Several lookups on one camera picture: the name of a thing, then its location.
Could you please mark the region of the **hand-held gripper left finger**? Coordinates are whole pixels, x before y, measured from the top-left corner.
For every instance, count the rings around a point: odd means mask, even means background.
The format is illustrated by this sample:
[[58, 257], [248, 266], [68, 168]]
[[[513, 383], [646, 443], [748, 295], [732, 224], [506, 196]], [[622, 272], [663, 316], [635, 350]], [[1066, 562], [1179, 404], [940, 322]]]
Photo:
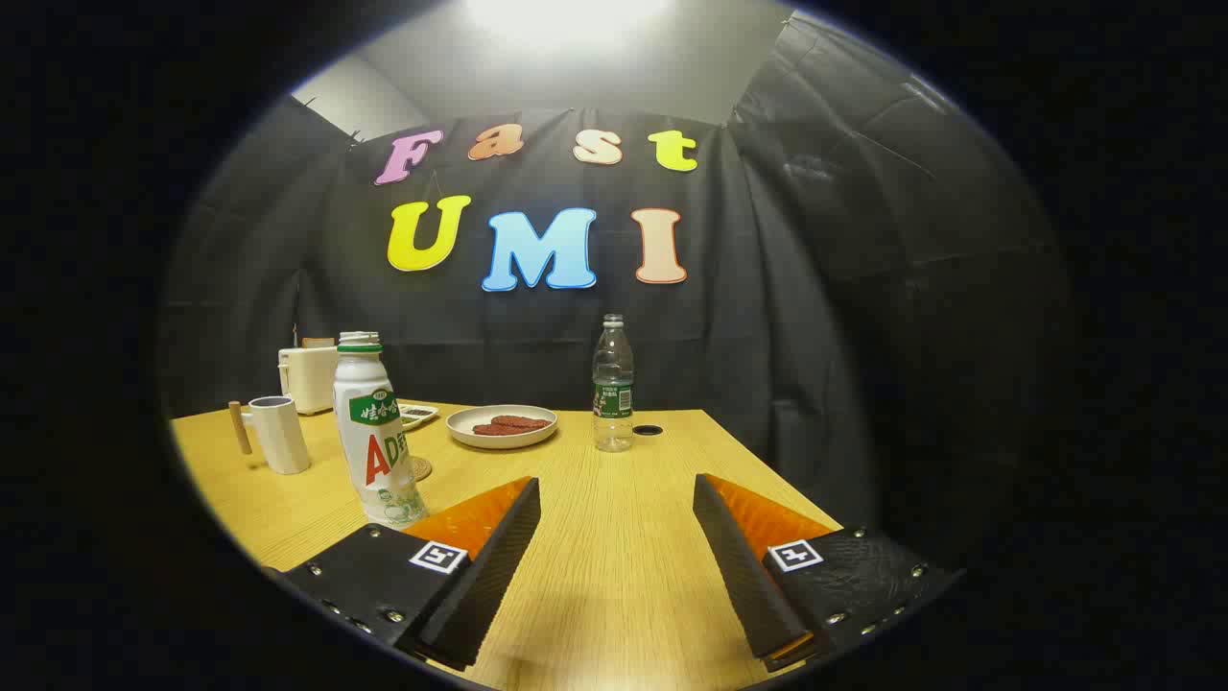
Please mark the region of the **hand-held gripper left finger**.
[[538, 477], [404, 530], [368, 524], [271, 581], [360, 637], [463, 673], [476, 662], [542, 515]]

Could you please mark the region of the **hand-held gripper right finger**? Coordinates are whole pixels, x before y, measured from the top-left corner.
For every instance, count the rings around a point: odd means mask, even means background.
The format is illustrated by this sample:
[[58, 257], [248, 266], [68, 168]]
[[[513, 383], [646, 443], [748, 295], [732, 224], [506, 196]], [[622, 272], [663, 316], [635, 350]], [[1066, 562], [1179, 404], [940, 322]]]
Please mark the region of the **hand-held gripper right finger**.
[[768, 673], [849, 655], [962, 577], [882, 531], [828, 528], [715, 475], [695, 477], [693, 512]]

